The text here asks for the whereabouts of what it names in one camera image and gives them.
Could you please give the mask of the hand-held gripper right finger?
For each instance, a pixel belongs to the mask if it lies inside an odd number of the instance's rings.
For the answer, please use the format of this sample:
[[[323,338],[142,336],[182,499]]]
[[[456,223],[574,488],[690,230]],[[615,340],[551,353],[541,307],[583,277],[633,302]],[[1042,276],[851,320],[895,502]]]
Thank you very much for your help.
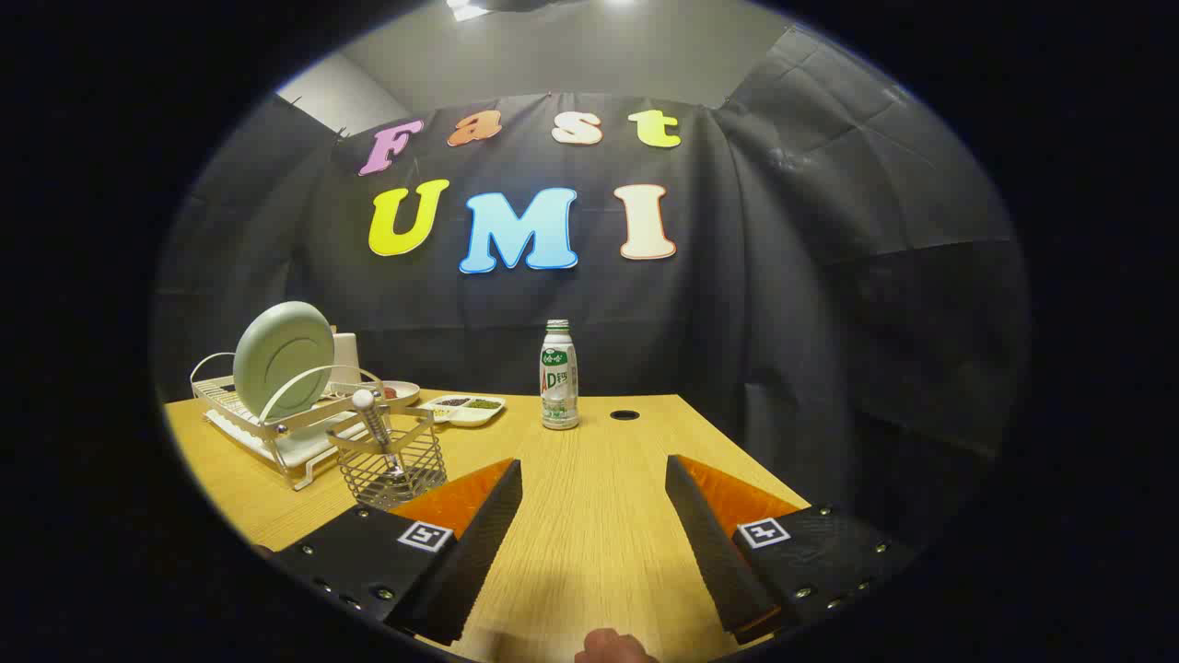
[[[844,508],[796,506],[689,457],[668,457],[665,491],[723,630],[740,645],[851,608],[916,557]]]

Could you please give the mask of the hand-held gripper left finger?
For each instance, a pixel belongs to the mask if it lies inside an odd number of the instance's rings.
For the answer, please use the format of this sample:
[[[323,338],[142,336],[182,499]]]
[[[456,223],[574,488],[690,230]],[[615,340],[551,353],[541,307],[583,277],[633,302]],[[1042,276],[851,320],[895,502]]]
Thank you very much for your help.
[[[522,497],[521,461],[503,459],[395,508],[345,508],[270,562],[362,621],[452,645]]]

